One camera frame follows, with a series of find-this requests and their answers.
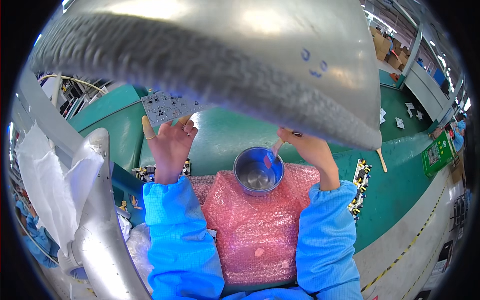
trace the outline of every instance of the bubble wrap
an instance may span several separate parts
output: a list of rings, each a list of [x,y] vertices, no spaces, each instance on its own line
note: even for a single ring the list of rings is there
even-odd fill
[[[217,231],[226,284],[258,285],[296,276],[300,212],[310,203],[310,187],[319,181],[314,167],[285,164],[281,184],[266,196],[253,197],[242,191],[233,171],[217,173],[202,211],[207,227]],[[199,199],[207,184],[192,180]]]

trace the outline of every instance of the paint brush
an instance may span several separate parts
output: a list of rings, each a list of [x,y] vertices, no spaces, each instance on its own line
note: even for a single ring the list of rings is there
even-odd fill
[[[285,130],[292,132],[292,129],[285,128]],[[281,138],[278,138],[278,141],[268,150],[267,155],[264,157],[264,164],[266,167],[269,169],[272,167],[273,162],[276,159],[276,156],[278,155],[278,151],[280,150],[280,147],[285,143],[284,140]]]

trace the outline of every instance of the cable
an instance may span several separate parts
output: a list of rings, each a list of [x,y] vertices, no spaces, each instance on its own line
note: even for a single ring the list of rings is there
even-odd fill
[[[46,78],[50,78],[50,77],[57,77],[57,75],[56,75],[56,74],[45,75],[45,76],[43,76],[42,78],[40,78],[38,81],[41,82],[42,80],[44,80],[44,79],[46,79]],[[93,84],[89,84],[88,82],[85,82],[85,81],[82,81],[82,80],[80,80],[80,79],[76,79],[76,78],[73,78],[73,77],[63,76],[63,75],[62,75],[61,77],[62,77],[62,79],[70,79],[70,80],[76,81],[76,82],[78,82],[78,83],[85,84],[85,85],[87,85],[87,86],[89,86],[89,87],[92,87],[92,88],[98,90],[99,92],[101,92],[101,93],[104,94],[104,95],[106,94],[105,91],[102,91],[102,90],[101,90],[100,88],[98,88],[97,86],[94,86]]]
[[[59,262],[55,259],[53,259],[50,254],[46,253],[43,249],[42,249],[42,246],[40,246],[31,236],[30,236],[30,233],[27,231],[27,229],[24,227],[24,225],[22,224],[22,222],[20,221],[20,219],[17,217],[17,220],[18,220],[18,223],[20,224],[20,226],[22,227],[22,229],[24,230],[25,234],[27,234],[27,236],[32,240],[33,244],[35,244],[37,246],[37,248],[40,249],[41,252],[43,252],[43,254],[45,254],[46,257],[48,257],[51,261],[53,261],[54,263],[56,263],[57,265],[59,265]]]

